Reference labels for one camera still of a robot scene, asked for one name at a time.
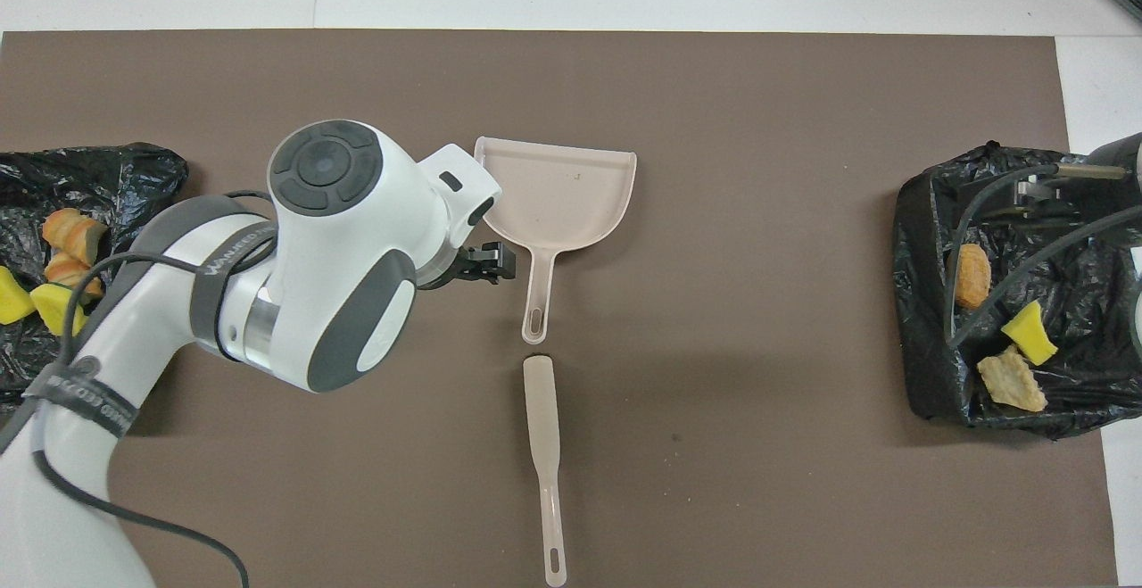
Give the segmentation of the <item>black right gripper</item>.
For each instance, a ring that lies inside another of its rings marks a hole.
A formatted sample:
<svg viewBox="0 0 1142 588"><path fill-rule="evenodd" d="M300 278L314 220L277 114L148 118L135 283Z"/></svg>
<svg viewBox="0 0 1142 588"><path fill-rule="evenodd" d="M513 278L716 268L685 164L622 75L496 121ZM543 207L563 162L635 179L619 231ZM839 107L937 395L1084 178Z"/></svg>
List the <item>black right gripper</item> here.
<svg viewBox="0 0 1142 588"><path fill-rule="evenodd" d="M1016 182L1018 219L1097 219L1119 210L1129 192L1131 170L1121 166L1059 162L1053 174Z"/></svg>

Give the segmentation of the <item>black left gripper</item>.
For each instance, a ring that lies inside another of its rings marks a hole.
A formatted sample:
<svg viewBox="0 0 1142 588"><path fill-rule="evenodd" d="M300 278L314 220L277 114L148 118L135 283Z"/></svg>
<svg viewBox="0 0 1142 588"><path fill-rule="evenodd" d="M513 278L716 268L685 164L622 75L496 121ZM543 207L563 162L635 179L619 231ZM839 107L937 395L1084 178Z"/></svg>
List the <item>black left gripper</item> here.
<svg viewBox="0 0 1142 588"><path fill-rule="evenodd" d="M447 285L452 280L484 280L497 284L497 280L517 277L517 255L506 244L485 244L481 249L464 247L457 251L456 258L439 277L439 287Z"/></svg>

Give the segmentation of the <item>beige plastic dustpan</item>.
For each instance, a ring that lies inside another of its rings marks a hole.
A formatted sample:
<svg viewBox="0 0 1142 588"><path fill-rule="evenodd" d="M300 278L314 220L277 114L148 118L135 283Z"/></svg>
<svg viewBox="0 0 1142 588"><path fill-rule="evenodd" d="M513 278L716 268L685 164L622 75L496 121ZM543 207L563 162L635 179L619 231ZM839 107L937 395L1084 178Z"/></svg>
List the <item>beige plastic dustpan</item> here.
<svg viewBox="0 0 1142 588"><path fill-rule="evenodd" d="M521 336L526 344L541 344L556 258L596 244L619 226L632 202L640 158L633 152L478 137L475 160L502 190L484 221L530 253Z"/></svg>

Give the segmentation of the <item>brown bread roll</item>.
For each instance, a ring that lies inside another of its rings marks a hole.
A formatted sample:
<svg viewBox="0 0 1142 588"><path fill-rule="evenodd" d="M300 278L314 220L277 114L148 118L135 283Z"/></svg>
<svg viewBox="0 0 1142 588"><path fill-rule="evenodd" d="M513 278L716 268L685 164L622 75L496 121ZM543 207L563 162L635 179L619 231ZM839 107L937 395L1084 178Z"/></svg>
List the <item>brown bread roll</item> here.
<svg viewBox="0 0 1142 588"><path fill-rule="evenodd" d="M954 300L962 309L975 311L987 300L991 290L991 264L979 244L963 244L957 259Z"/></svg>

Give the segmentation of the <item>yellow sponge with green backing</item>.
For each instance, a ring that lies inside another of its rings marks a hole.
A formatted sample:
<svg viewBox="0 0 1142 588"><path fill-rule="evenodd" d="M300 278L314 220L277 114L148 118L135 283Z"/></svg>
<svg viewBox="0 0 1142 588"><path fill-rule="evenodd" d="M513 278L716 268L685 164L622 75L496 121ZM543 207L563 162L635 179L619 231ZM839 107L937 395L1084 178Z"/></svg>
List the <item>yellow sponge with green backing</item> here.
<svg viewBox="0 0 1142 588"><path fill-rule="evenodd" d="M1022 355L1035 367L1056 356L1059 348L1052 343L1043 321L1043 306L1039 300L1028 303L1015 316L1010 319L1000 332L1015 344Z"/></svg>

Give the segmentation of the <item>large beige foam chunk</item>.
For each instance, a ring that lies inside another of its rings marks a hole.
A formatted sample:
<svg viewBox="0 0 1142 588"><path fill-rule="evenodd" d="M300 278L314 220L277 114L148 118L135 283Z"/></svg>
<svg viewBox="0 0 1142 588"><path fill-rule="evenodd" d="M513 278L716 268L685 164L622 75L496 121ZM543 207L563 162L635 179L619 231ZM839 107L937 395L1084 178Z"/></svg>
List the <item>large beige foam chunk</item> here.
<svg viewBox="0 0 1142 588"><path fill-rule="evenodd" d="M1046 396L1018 345L1010 344L1002 353L980 360L976 369L994 402L1029 412L1047 408Z"/></svg>

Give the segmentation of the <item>rounded tan foam chunk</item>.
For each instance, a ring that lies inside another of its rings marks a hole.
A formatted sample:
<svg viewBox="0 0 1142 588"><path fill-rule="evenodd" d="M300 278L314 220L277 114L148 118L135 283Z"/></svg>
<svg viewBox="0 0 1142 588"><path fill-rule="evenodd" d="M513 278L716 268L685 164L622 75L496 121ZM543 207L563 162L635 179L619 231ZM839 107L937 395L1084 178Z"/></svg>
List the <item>rounded tan foam chunk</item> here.
<svg viewBox="0 0 1142 588"><path fill-rule="evenodd" d="M97 263L100 242L107 229L98 219L88 217L74 207L65 207L46 217L42 237L53 249L91 266Z"/></svg>

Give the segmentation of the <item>pale beige foam chunk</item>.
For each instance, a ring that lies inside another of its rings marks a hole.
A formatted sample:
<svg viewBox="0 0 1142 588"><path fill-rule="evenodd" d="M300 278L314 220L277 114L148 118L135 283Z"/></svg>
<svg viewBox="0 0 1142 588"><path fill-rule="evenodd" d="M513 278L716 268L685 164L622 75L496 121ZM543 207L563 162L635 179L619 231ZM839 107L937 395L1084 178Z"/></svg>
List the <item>pale beige foam chunk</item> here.
<svg viewBox="0 0 1142 588"><path fill-rule="evenodd" d="M69 253L54 253L45 266L46 282L69 287L80 291L80 303L87 304L103 298L103 284L99 277L93 277L89 283L80 287L81 280L88 275L90 264L81 261Z"/></svg>

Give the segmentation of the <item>yellow sponge piece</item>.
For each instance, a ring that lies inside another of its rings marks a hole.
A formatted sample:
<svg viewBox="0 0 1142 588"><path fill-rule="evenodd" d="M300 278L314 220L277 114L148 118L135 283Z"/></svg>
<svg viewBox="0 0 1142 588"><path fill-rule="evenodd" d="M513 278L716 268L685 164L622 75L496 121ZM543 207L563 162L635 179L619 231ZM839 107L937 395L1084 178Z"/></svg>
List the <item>yellow sponge piece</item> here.
<svg viewBox="0 0 1142 588"><path fill-rule="evenodd" d="M34 290L29 292L29 298L31 298L34 307L37 307L39 316L45 321L45 327L54 336L62 335L62 329L65 325L65 312L69 311L69 303L73 292L73 288L62 285L61 283L45 283L37 285ZM81 292L73 314L72 335L78 335L86 324L87 315L83 306L89 301L90 295L86 291Z"/></svg>
<svg viewBox="0 0 1142 588"><path fill-rule="evenodd" d="M9 325L37 311L31 295L21 287L13 272L0 266L0 325Z"/></svg>

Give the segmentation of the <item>black bag lined trash bin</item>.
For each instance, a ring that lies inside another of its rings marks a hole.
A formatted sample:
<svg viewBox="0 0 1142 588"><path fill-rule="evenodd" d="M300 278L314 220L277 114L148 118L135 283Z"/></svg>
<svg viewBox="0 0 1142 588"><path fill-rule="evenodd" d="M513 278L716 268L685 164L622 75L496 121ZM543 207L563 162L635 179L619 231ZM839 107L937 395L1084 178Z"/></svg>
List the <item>black bag lined trash bin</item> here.
<svg viewBox="0 0 1142 588"><path fill-rule="evenodd" d="M0 152L0 268L25 291L45 284L49 243L45 219L74 207L107 225L99 256L124 251L147 221L172 206L188 166L163 146L73 146ZM0 417L21 405L33 377L58 353L58 339L37 312L0 323Z"/></svg>
<svg viewBox="0 0 1142 588"><path fill-rule="evenodd" d="M1142 418L1142 357L1129 332L1129 251L1086 236L1118 215L1056 241L1018 226L1016 182L1053 174L1085 154L1024 150L990 142L910 178L898 191L893 280L904 385L914 413L967 427L1077 436ZM991 264L991 290L979 309L954 300L963 244ZM1059 352L1029 367L1048 405L1029 412L994 402L980 360L1012 344L1000 328L1039 300Z"/></svg>

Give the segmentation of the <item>brown table mat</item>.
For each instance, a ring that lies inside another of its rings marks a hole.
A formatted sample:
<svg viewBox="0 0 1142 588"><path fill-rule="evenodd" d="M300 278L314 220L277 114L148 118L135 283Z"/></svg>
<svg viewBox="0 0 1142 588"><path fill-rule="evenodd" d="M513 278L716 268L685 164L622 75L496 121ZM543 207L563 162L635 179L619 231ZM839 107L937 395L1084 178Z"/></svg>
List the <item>brown table mat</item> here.
<svg viewBox="0 0 1142 588"><path fill-rule="evenodd" d="M896 192L988 140L1067 150L1049 38L685 32L7 32L0 152L150 142L185 194L262 188L325 118L413 158L481 136L624 150L632 206L556 263L568 588L1116 583L1097 433L906 401ZM499 285L423 293L380 368L309 394L182 351L118 504L254 588L542 588L518 336Z"/></svg>

